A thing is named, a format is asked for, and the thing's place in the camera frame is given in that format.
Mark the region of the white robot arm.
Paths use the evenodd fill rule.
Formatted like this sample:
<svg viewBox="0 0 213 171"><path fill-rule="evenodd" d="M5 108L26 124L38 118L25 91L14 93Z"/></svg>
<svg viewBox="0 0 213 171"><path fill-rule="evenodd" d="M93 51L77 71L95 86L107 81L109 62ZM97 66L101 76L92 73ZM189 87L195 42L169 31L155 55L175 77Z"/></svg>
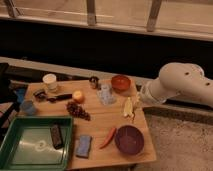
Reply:
<svg viewBox="0 0 213 171"><path fill-rule="evenodd" d="M156 79L142 85L138 102L163 104L179 95L194 97L201 104L213 108L213 80L207 78L197 64L168 63L160 69Z"/></svg>

